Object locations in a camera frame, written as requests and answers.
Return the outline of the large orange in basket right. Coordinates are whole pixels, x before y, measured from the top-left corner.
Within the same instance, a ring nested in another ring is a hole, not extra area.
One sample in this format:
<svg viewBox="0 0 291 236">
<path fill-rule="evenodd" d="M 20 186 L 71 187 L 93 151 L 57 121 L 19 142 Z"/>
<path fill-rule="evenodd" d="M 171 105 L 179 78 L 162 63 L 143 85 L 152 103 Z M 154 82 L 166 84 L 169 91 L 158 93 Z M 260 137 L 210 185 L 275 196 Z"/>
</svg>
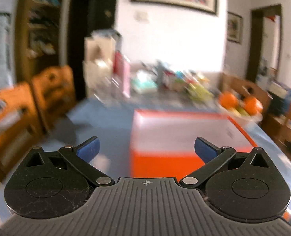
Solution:
<svg viewBox="0 0 291 236">
<path fill-rule="evenodd" d="M 244 99 L 243 108 L 250 116 L 255 116 L 263 111 L 263 105 L 254 96 L 248 96 Z"/>
</svg>

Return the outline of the blue patterned tablecloth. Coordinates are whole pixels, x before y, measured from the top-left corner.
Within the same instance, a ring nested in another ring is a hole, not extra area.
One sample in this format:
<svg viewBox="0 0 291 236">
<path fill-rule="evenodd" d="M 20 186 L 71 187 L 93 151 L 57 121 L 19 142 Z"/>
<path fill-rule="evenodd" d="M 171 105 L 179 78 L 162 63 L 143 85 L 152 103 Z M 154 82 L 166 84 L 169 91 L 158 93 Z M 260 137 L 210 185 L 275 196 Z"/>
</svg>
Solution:
<svg viewBox="0 0 291 236">
<path fill-rule="evenodd" d="M 291 235 L 291 164 L 275 146 L 238 152 L 199 187 L 130 176 L 132 104 L 85 101 L 33 148 L 0 192 L 3 235 Z M 59 154 L 90 137 L 89 163 L 115 181 L 92 186 Z"/>
</svg>

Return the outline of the white paper bag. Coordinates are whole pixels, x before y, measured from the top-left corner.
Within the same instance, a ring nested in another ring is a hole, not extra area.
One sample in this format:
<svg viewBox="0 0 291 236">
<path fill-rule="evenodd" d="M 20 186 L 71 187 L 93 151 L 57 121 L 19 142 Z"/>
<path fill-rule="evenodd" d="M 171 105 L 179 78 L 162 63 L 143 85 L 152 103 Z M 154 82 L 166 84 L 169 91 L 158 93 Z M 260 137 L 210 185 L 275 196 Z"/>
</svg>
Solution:
<svg viewBox="0 0 291 236">
<path fill-rule="evenodd" d="M 121 35 L 116 30 L 99 29 L 84 38 L 83 77 L 86 96 L 103 95 L 109 90 L 117 42 Z"/>
</svg>

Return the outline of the wooden chair left near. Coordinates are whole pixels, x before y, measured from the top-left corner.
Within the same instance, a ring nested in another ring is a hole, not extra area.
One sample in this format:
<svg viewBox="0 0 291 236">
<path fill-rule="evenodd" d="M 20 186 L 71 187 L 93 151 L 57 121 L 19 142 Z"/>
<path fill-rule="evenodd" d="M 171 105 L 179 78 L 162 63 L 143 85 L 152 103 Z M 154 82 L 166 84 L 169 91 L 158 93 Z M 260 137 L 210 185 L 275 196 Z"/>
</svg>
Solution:
<svg viewBox="0 0 291 236">
<path fill-rule="evenodd" d="M 0 182 L 43 136 L 28 83 L 0 90 Z"/>
</svg>

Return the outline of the wall light switch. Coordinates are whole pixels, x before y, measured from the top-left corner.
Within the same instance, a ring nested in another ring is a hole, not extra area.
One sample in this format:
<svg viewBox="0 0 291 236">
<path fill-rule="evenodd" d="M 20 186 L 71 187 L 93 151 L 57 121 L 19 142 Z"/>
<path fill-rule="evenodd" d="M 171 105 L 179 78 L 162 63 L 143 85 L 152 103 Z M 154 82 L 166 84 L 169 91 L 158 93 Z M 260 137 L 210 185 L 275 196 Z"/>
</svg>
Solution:
<svg viewBox="0 0 291 236">
<path fill-rule="evenodd" d="M 148 13 L 143 11 L 135 12 L 135 20 L 137 22 L 148 22 Z"/>
</svg>

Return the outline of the wooden chair right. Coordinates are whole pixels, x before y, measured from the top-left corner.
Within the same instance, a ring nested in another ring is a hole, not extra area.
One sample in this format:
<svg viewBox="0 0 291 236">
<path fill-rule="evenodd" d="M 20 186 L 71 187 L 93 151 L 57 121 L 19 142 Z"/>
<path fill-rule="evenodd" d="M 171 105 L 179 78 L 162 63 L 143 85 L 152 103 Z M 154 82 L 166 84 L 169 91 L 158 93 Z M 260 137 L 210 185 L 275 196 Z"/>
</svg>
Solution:
<svg viewBox="0 0 291 236">
<path fill-rule="evenodd" d="M 272 96 L 267 91 L 264 91 L 258 87 L 254 82 L 225 73 L 222 74 L 222 90 L 228 90 L 237 93 L 237 95 L 240 96 L 242 100 L 248 96 L 254 96 L 261 102 L 263 106 L 263 116 L 265 116 L 267 113 L 272 101 Z"/>
</svg>

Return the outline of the small framed painting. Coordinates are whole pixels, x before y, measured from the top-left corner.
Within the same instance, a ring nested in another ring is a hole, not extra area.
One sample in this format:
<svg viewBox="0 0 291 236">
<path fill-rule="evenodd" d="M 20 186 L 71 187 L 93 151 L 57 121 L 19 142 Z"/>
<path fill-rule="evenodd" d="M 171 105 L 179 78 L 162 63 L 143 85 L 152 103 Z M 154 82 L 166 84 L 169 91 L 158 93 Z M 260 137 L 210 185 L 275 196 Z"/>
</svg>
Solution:
<svg viewBox="0 0 291 236">
<path fill-rule="evenodd" d="M 227 17 L 227 40 L 233 43 L 241 44 L 243 37 L 243 17 L 228 12 Z"/>
</svg>

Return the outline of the large orange in basket left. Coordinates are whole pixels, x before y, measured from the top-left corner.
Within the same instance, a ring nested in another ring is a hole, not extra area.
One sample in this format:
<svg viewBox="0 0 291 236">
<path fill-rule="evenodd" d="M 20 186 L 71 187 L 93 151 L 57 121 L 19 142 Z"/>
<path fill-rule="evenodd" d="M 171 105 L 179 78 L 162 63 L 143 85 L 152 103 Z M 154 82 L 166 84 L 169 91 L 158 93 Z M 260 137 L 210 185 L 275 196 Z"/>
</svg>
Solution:
<svg viewBox="0 0 291 236">
<path fill-rule="evenodd" d="M 219 104 L 224 109 L 233 109 L 238 105 L 238 99 L 229 91 L 225 91 L 221 93 L 218 98 Z"/>
</svg>

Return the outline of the teal tissue box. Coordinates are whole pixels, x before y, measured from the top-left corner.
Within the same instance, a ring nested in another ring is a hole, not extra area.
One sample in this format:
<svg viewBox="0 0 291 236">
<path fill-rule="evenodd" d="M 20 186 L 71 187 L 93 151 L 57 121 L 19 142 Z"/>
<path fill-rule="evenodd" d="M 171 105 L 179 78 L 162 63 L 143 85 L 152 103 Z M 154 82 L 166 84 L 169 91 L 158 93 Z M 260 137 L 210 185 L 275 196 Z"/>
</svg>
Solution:
<svg viewBox="0 0 291 236">
<path fill-rule="evenodd" d="M 131 80 L 132 89 L 139 94 L 154 93 L 158 90 L 156 75 L 146 70 L 138 70 Z"/>
</svg>

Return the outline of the wooden bookshelf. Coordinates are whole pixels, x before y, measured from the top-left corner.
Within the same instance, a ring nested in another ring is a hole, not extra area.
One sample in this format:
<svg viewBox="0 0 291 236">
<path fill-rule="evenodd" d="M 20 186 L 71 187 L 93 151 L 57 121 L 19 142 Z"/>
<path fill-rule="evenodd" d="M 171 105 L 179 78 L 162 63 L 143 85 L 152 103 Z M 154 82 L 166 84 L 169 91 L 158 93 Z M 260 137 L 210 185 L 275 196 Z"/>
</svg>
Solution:
<svg viewBox="0 0 291 236">
<path fill-rule="evenodd" d="M 17 0 L 14 20 L 14 72 L 17 82 L 30 81 L 59 64 L 62 0 Z"/>
</svg>

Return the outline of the wooden chair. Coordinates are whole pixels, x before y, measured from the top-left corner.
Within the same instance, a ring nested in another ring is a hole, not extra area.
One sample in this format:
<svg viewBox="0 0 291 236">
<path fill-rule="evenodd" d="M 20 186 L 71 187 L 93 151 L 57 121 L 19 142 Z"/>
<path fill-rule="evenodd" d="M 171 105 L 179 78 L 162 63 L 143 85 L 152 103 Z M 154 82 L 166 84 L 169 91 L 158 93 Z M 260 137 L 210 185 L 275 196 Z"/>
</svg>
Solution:
<svg viewBox="0 0 291 236">
<path fill-rule="evenodd" d="M 71 67 L 46 68 L 33 76 L 31 87 L 44 130 L 48 133 L 77 104 Z"/>
<path fill-rule="evenodd" d="M 28 83 L 0 90 L 0 182 L 43 136 Z"/>
<path fill-rule="evenodd" d="M 228 90 L 237 93 L 237 95 L 240 96 L 242 100 L 248 96 L 254 96 L 261 102 L 263 106 L 263 116 L 265 116 L 267 113 L 272 101 L 272 96 L 267 91 L 264 91 L 258 87 L 254 82 L 225 73 L 222 74 L 222 90 Z"/>
</svg>

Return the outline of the large orange in basket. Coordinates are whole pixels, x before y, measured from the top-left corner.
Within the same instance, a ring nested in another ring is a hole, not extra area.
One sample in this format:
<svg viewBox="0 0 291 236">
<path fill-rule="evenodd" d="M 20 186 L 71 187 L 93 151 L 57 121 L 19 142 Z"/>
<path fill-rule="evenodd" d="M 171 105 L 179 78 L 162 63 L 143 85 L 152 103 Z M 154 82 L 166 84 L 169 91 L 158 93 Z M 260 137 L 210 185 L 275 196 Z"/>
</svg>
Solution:
<svg viewBox="0 0 291 236">
<path fill-rule="evenodd" d="M 238 99 L 229 91 L 225 91 L 221 93 L 218 98 L 219 104 L 224 109 L 233 109 L 238 105 Z"/>
<path fill-rule="evenodd" d="M 250 116 L 255 116 L 263 111 L 263 105 L 254 96 L 248 96 L 244 99 L 243 108 Z"/>
</svg>

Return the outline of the yellow green pear in basket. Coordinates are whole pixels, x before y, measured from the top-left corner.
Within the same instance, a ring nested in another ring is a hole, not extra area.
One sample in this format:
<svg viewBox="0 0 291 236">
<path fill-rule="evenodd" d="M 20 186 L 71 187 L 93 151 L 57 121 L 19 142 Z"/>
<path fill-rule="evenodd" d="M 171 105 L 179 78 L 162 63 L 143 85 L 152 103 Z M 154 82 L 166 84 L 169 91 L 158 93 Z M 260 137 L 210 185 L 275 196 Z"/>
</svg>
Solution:
<svg viewBox="0 0 291 236">
<path fill-rule="evenodd" d="M 239 114 L 241 114 L 241 116 L 249 116 L 247 111 L 240 105 L 237 106 L 236 110 L 238 111 Z"/>
</svg>

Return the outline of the white plastic fruit basket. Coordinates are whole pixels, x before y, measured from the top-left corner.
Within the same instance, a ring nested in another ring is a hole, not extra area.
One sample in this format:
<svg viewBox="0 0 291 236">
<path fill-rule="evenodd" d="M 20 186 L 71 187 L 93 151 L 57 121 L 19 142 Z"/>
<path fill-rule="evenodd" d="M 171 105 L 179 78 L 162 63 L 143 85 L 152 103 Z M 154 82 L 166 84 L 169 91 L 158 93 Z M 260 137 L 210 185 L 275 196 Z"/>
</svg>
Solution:
<svg viewBox="0 0 291 236">
<path fill-rule="evenodd" d="M 241 114 L 238 113 L 236 110 L 237 106 L 242 106 L 243 102 L 238 100 L 238 105 L 233 109 L 224 109 L 220 104 L 219 101 L 216 100 L 215 104 L 219 108 L 220 113 L 227 114 L 232 119 L 234 119 L 235 122 L 237 122 L 240 126 L 246 127 L 250 124 L 259 124 L 263 120 L 263 115 L 261 113 L 258 113 L 255 116 L 241 116 Z"/>
</svg>

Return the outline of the orange cardboard box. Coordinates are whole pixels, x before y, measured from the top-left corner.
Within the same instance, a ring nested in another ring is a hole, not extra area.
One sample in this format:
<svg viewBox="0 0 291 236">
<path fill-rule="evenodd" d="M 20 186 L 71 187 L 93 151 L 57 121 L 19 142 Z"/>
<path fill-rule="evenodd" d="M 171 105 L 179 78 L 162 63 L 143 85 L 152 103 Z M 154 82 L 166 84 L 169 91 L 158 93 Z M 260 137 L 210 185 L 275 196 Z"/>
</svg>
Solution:
<svg viewBox="0 0 291 236">
<path fill-rule="evenodd" d="M 256 143 L 229 116 L 218 113 L 135 110 L 130 140 L 130 176 L 175 177 L 202 167 L 206 153 L 195 153 L 202 137 L 217 147 L 249 153 Z"/>
</svg>

